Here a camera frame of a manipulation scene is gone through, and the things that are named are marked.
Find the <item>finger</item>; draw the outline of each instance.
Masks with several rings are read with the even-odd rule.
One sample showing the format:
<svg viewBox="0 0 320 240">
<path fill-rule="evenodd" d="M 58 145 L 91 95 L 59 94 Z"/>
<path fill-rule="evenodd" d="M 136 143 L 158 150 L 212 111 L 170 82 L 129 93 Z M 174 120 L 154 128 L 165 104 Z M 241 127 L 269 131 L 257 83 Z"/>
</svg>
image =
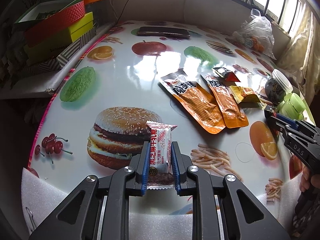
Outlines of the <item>finger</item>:
<svg viewBox="0 0 320 240">
<path fill-rule="evenodd" d="M 309 171 L 309 169 L 308 169 L 306 166 L 304 166 L 303 171 L 302 171 L 302 174 L 303 174 L 303 177 L 304 177 L 306 180 L 309 180 L 310 171 Z"/>
<path fill-rule="evenodd" d="M 306 180 L 304 176 L 301 176 L 300 184 L 305 188 L 308 189 L 310 187 L 310 181 Z"/>
<path fill-rule="evenodd" d="M 305 192 L 306 191 L 306 189 L 302 186 L 302 184 L 299 185 L 299 189 L 300 189 L 301 192 Z"/>
<path fill-rule="evenodd" d="M 311 177 L 311 184 L 316 188 L 320 188 L 320 174 Z"/>
</svg>

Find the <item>plastic jar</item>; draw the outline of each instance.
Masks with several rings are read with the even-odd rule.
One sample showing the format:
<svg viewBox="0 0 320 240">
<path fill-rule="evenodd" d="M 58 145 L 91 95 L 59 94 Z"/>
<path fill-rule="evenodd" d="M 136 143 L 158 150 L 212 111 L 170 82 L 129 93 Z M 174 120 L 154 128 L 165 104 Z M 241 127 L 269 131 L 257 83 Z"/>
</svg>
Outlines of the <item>plastic jar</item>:
<svg viewBox="0 0 320 240">
<path fill-rule="evenodd" d="M 302 113 L 305 109 L 306 106 L 301 98 L 296 93 L 293 93 L 284 104 L 282 104 L 279 112 L 290 119 L 301 120 L 301 118 L 303 118 Z"/>
<path fill-rule="evenodd" d="M 274 69 L 264 87 L 269 100 L 278 105 L 284 100 L 286 94 L 293 90 L 289 80 L 279 70 Z"/>
</svg>

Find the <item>smartphone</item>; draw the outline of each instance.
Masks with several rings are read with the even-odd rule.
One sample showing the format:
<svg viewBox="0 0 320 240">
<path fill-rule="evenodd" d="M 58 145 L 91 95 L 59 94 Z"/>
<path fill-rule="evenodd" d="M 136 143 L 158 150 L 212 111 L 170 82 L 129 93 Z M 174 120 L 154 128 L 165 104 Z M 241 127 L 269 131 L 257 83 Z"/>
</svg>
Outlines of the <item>smartphone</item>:
<svg viewBox="0 0 320 240">
<path fill-rule="evenodd" d="M 165 36 L 181 39 L 189 39 L 190 34 L 186 29 L 168 28 L 168 27 L 141 27 L 138 32 L 138 36 Z"/>
</svg>

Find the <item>hamburger print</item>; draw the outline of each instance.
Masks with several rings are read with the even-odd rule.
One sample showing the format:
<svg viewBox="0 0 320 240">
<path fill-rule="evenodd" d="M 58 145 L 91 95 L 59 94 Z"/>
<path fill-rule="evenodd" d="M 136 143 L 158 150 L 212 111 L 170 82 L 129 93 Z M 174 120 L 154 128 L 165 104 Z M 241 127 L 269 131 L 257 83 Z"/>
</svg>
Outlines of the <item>hamburger print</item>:
<svg viewBox="0 0 320 240">
<path fill-rule="evenodd" d="M 90 130 L 88 154 L 100 165 L 118 170 L 150 141 L 147 121 L 162 122 L 156 113 L 136 107 L 111 107 L 98 114 Z"/>
</svg>

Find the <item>black circular logo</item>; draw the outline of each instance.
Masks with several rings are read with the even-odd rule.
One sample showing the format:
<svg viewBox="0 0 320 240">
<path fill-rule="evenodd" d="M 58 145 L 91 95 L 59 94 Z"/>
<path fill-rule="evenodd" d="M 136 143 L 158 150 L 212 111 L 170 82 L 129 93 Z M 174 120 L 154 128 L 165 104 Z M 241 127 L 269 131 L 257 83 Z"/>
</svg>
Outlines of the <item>black circular logo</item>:
<svg viewBox="0 0 320 240">
<path fill-rule="evenodd" d="M 155 176 L 158 174 L 158 170 L 155 167 L 150 167 L 149 175 Z"/>
</svg>

